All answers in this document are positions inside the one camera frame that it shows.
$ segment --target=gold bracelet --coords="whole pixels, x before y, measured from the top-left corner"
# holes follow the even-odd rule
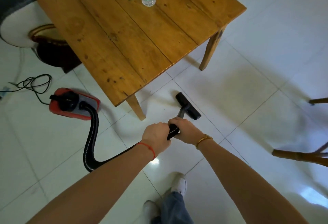
[[[203,138],[201,138],[197,143],[196,143],[196,149],[198,150],[198,145],[200,144],[200,142],[204,141],[205,139],[210,139],[212,137],[210,137],[209,135],[205,134],[205,136]]]

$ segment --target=hand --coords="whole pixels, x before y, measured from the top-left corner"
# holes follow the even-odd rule
[[[169,120],[168,124],[175,124],[180,129],[180,133],[174,137],[185,143],[196,145],[205,134],[185,118],[175,117]]]
[[[150,145],[156,156],[158,156],[159,153],[165,151],[171,144],[171,140],[167,140],[169,132],[169,125],[166,123],[151,124],[146,127],[141,142]]]

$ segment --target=person's left hand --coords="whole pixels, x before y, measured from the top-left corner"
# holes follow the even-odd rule
[[[171,144],[171,140],[166,140],[169,132],[170,128],[167,123],[151,124],[146,127],[141,142],[150,145],[156,156],[158,156],[159,153],[165,151]]]

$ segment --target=black floor brush head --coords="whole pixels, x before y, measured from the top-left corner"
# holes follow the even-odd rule
[[[183,93],[178,93],[175,98],[190,118],[197,120],[201,117],[201,114],[191,105]]]

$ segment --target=bracelet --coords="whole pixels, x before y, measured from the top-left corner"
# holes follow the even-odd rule
[[[205,137],[203,137],[203,138],[201,138],[197,143],[196,143],[196,149],[198,150],[198,145],[201,143],[201,142],[203,142],[204,140],[206,140],[206,139],[210,139],[210,138],[212,138],[212,137],[210,137],[209,135],[207,135],[207,134],[205,134]]]
[[[142,143],[142,142],[139,142],[139,143],[137,143],[137,144],[142,144],[142,145],[144,145],[144,146],[147,146],[148,147],[148,149],[150,149],[152,152],[153,152],[153,155],[154,155],[154,157],[153,157],[153,159],[152,160],[154,160],[155,159],[155,157],[156,157],[156,154],[155,154],[155,152],[154,152],[154,149],[149,145],[149,144],[146,144],[146,143]]]

